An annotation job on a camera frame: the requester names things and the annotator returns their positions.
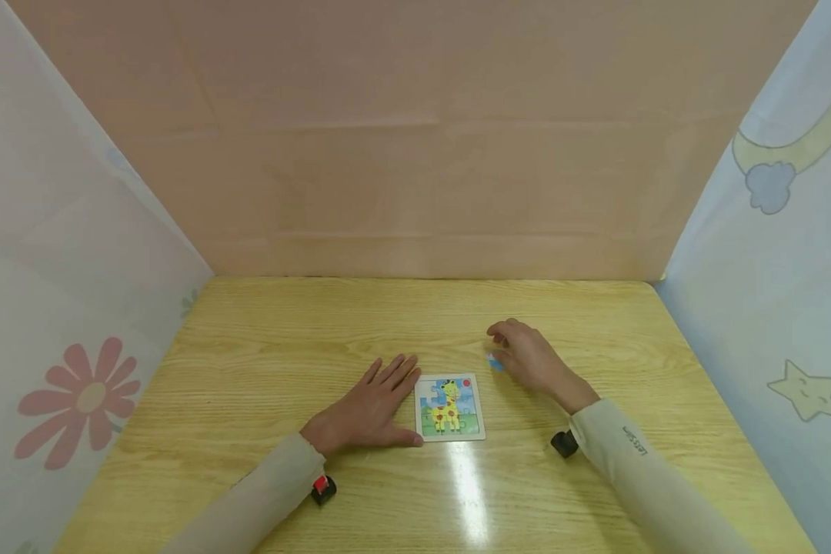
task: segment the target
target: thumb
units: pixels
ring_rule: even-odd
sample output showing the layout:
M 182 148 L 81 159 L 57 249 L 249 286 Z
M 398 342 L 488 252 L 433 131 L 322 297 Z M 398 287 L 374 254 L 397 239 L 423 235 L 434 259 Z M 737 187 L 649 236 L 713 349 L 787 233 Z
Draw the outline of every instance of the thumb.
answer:
M 388 446 L 415 446 L 420 447 L 425 444 L 425 439 L 422 436 L 411 430 L 402 429 L 399 427 L 392 427 L 386 436 Z
M 504 366 L 507 372 L 515 371 L 517 368 L 517 361 L 507 350 L 493 350 L 492 357 L 495 357 L 499 363 L 502 363 L 502 366 Z

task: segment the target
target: yellow star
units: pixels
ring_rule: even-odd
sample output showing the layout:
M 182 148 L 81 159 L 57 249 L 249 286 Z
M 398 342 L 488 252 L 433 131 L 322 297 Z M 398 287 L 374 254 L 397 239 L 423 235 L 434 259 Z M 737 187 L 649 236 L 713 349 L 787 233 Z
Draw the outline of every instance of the yellow star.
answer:
M 791 401 L 804 421 L 819 414 L 831 416 L 831 377 L 810 377 L 794 362 L 785 360 L 785 378 L 766 386 Z

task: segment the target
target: blue puzzle piece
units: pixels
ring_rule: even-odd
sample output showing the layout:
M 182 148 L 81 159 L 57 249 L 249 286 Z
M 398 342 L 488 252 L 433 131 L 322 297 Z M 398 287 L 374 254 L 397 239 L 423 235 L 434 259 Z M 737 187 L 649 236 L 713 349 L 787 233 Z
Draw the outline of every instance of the blue puzzle piece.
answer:
M 505 371 L 505 366 L 502 365 L 502 362 L 499 362 L 498 360 L 496 360 L 496 357 L 494 355 L 487 354 L 486 355 L 486 360 L 489 362 L 489 367 L 491 367 L 493 369 L 493 371 L 496 371 L 496 372 L 504 372 Z

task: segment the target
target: cloud print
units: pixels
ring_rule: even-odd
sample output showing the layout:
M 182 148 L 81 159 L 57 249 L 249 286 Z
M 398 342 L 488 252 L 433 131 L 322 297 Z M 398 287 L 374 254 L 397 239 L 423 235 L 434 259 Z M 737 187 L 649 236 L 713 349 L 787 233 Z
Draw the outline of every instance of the cloud print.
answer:
M 798 172 L 794 165 L 776 162 L 772 165 L 754 165 L 746 173 L 746 186 L 750 191 L 750 206 L 760 208 L 766 215 L 781 212 L 791 196 L 789 187 Z

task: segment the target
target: yellow crescent moon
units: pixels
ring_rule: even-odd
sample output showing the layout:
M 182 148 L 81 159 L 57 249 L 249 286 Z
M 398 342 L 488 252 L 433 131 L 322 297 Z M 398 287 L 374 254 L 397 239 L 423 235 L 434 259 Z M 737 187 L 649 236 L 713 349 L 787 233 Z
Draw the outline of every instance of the yellow crescent moon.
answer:
M 789 145 L 764 146 L 750 141 L 739 130 L 733 138 L 733 156 L 742 173 L 758 164 L 785 162 L 800 173 L 822 158 L 831 147 L 831 105 L 801 138 Z

